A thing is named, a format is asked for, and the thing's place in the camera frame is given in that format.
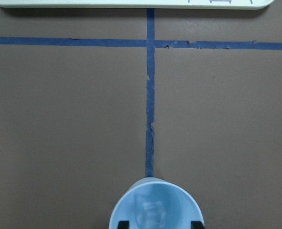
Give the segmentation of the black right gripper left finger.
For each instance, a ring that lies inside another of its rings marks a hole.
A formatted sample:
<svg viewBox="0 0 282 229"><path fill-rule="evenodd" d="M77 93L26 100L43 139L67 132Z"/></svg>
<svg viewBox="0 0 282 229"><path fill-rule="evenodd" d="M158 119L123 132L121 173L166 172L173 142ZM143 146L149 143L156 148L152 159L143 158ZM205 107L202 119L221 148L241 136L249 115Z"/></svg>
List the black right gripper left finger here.
<svg viewBox="0 0 282 229"><path fill-rule="evenodd" d="M118 229L129 229L129 220L122 220L118 222Z"/></svg>

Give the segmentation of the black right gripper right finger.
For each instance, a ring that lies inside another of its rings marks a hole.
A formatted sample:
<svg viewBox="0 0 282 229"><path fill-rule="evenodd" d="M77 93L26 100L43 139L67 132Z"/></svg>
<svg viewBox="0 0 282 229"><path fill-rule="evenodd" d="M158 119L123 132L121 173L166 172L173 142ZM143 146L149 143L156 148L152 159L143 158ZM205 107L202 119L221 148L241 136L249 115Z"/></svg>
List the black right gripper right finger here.
<svg viewBox="0 0 282 229"><path fill-rule="evenodd" d="M204 229L204 224L201 221L191 221L191 229Z"/></svg>

